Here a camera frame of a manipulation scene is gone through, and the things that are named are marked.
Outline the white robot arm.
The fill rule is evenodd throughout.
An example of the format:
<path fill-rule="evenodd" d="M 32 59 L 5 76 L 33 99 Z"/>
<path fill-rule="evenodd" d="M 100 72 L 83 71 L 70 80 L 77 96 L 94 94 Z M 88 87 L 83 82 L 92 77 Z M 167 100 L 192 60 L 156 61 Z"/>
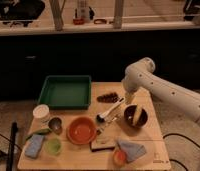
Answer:
<path fill-rule="evenodd" d="M 128 65 L 122 84 L 126 103 L 130 104 L 135 92 L 143 87 L 161 100 L 175 105 L 200 126 L 200 94 L 181 87 L 153 74 L 155 63 L 145 57 Z"/>

